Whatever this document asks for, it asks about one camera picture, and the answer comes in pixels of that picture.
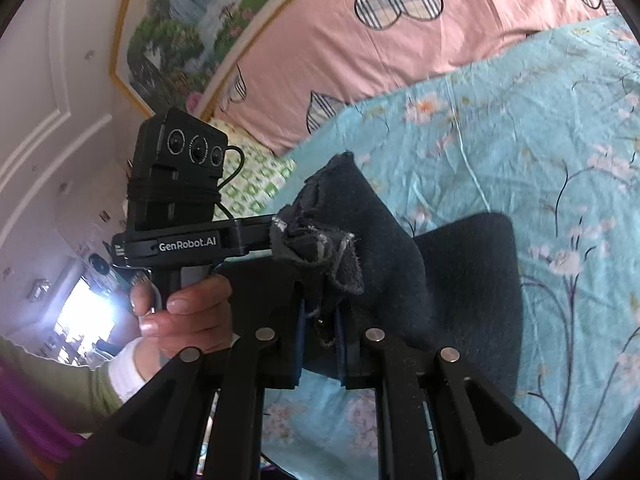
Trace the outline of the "person's left forearm sleeve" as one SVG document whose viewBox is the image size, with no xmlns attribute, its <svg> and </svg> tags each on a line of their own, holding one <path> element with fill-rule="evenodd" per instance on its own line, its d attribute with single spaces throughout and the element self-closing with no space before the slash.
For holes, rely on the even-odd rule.
<svg viewBox="0 0 640 480">
<path fill-rule="evenodd" d="M 71 366 L 36 356 L 1 339 L 1 367 L 16 377 L 63 428 L 88 434 L 131 399 L 148 381 L 136 359 L 149 358 L 152 338 L 137 338 L 96 368 Z"/>
</svg>

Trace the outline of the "person's left hand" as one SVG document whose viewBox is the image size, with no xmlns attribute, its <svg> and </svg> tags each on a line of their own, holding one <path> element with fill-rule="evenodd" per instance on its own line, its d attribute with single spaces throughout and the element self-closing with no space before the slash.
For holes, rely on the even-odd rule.
<svg viewBox="0 0 640 480">
<path fill-rule="evenodd" d="M 164 310 L 152 312 L 151 282 L 138 283 L 131 292 L 142 336 L 134 350 L 136 364 L 158 365 L 162 353 L 174 356 L 188 347 L 204 353 L 230 348 L 233 340 L 231 293 L 229 281 L 213 275 L 174 292 Z"/>
</svg>

